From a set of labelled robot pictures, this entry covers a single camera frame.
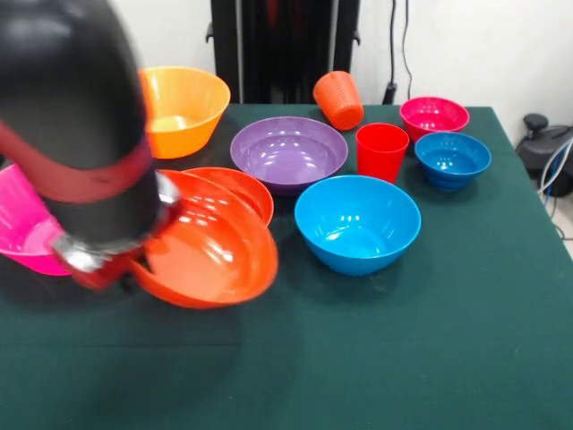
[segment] blue bowl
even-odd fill
[[[358,175],[312,185],[296,202],[295,221],[319,260],[350,276],[392,264],[422,225],[408,194],[388,182]]]
[[[492,163],[483,143],[461,133],[426,134],[415,145],[415,156],[430,184],[443,191],[457,191]]]

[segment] pink bowl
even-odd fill
[[[49,246],[60,233],[20,169],[11,165],[0,170],[0,254],[37,273],[68,275]]]
[[[400,116],[412,142],[428,133],[461,132],[469,123],[463,106],[439,97],[410,99],[400,108]]]

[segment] orange bowl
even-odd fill
[[[188,67],[143,69],[140,77],[153,157],[178,159],[205,146],[229,105],[227,84]]]
[[[200,176],[221,185],[257,212],[265,226],[270,224],[275,208],[272,195],[254,176],[232,168],[190,168],[184,173]]]
[[[132,261],[153,296],[207,309],[251,300],[270,287],[278,254],[270,232],[238,197],[207,179],[161,171],[179,188],[178,219],[144,246],[151,271]]]

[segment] floor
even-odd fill
[[[548,214],[551,214],[553,211],[554,203],[554,198],[551,198],[547,203],[546,210]],[[557,208],[553,215],[553,223],[563,230],[565,237],[573,239],[573,194],[557,199]],[[563,244],[569,251],[571,258],[573,258],[573,240],[563,241]]]

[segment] plastic cup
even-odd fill
[[[364,117],[364,107],[350,73],[326,73],[314,85],[312,95],[324,116],[338,130],[355,128]]]
[[[400,127],[373,123],[356,132],[358,174],[396,182],[410,138]]]

